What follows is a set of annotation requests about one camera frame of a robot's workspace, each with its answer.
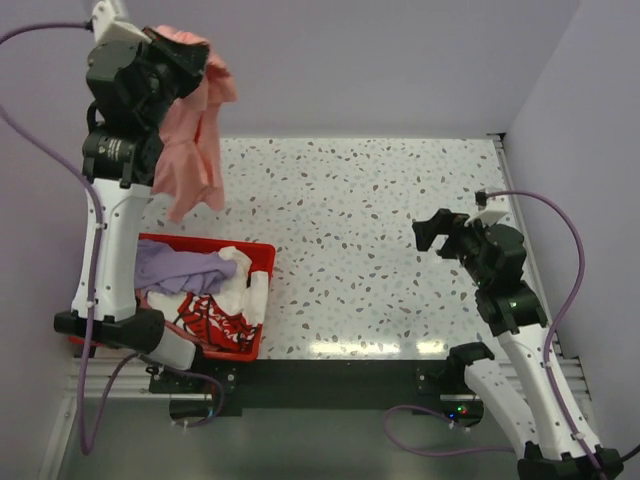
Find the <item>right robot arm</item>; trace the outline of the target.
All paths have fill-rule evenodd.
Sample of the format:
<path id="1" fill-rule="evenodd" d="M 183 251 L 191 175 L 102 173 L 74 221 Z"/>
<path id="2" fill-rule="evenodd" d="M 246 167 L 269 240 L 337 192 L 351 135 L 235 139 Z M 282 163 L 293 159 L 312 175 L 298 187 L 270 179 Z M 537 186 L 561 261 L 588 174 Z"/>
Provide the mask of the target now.
<path id="1" fill-rule="evenodd" d="M 459 393 L 477 394 L 518 458 L 522 479 L 615 479 L 624 469 L 617 450 L 606 448 L 589 426 L 546 339 L 549 322 L 536 293 L 523 279 L 524 237 L 500 223 L 500 213 L 471 217 L 440 209 L 412 225 L 416 248 L 428 251 L 444 237 L 439 257 L 456 260 L 477 287 L 481 318 L 510 360 L 521 388 L 503 378 L 482 342 L 451 349 L 443 373 Z"/>

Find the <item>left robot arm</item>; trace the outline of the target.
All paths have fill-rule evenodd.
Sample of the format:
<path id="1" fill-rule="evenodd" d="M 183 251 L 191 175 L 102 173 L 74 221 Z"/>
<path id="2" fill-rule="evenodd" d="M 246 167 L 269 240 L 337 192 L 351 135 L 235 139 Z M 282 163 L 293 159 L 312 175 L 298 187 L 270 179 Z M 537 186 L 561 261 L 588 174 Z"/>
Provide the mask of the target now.
<path id="1" fill-rule="evenodd" d="M 173 331 L 161 312 L 138 305 L 135 260 L 143 210 L 163 150 L 159 129 L 177 99 L 200 85 L 209 48 L 181 43 L 125 22 L 94 29 L 86 83 L 81 177 L 88 183 L 83 268 L 70 309 L 54 317 L 57 332 L 132 350 L 172 367 L 185 392 L 200 390 L 207 368 L 196 344 Z"/>

